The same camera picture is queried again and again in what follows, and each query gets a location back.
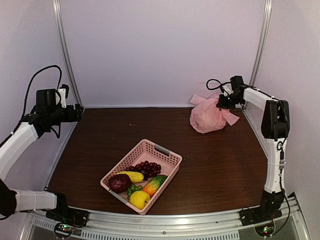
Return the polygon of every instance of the dark brown tabletop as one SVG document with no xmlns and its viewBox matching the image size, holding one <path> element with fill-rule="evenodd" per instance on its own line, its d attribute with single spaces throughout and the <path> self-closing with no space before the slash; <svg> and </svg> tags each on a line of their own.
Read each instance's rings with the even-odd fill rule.
<svg viewBox="0 0 320 240">
<path fill-rule="evenodd" d="M 191 108 L 86 109 L 55 169 L 49 190 L 72 207 L 137 214 L 100 180 L 140 140 L 183 157 L 180 169 L 149 215 L 212 213 L 260 204 L 267 158 L 242 112 L 234 126 L 201 134 Z"/>
</svg>

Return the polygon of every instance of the plastic bag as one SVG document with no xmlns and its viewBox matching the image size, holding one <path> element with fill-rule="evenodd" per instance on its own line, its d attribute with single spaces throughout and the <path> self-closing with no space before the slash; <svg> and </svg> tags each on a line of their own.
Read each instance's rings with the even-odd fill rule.
<svg viewBox="0 0 320 240">
<path fill-rule="evenodd" d="M 232 126 L 238 121 L 239 117 L 233 115 L 229 110 L 217 108 L 218 101 L 218 94 L 214 94 L 208 99 L 193 95 L 190 103 L 197 106 L 191 111 L 190 124 L 197 132 L 205 134 L 220 130 L 227 123 Z"/>
</svg>

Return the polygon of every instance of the pink basket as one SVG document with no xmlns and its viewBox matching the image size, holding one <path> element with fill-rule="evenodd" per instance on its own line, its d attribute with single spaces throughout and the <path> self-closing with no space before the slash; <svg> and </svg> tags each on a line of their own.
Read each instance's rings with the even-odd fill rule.
<svg viewBox="0 0 320 240">
<path fill-rule="evenodd" d="M 109 188 L 109 179 L 115 174 L 125 171 L 127 167 L 135 166 L 141 162 L 149 161 L 161 165 L 161 174 L 168 176 L 161 187 L 156 191 L 155 195 L 151 198 L 149 203 L 144 209 L 138 209 L 133 206 L 127 200 L 127 193 L 122 192 L 120 194 L 115 193 Z M 182 161 L 182 157 L 162 146 L 159 146 L 147 139 L 143 139 L 136 145 L 107 175 L 105 175 L 100 184 L 102 187 L 107 189 L 113 196 L 119 199 L 121 202 L 126 204 L 128 207 L 135 210 L 140 215 L 145 215 L 152 205 L 156 202 L 158 197 L 163 193 L 165 188 L 168 186 L 170 181 L 174 178 L 179 170 L 179 165 Z M 136 183 L 137 186 L 145 186 L 148 181 Z"/>
</svg>

